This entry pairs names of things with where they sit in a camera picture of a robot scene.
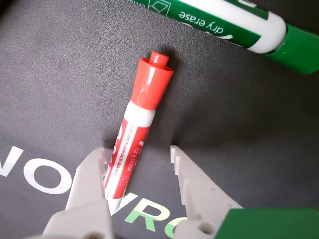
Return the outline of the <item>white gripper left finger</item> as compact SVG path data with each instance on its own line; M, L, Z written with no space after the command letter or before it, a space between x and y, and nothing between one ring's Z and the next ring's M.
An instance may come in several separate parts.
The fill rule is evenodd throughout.
M77 167L65 210L55 213L45 227L44 239L114 239L105 198L105 149L94 149Z

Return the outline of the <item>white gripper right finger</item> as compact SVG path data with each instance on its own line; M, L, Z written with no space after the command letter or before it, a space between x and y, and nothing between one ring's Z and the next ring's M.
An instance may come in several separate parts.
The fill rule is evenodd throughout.
M175 239L214 239L231 209L242 206L228 196L179 147L170 146L187 219L174 230Z

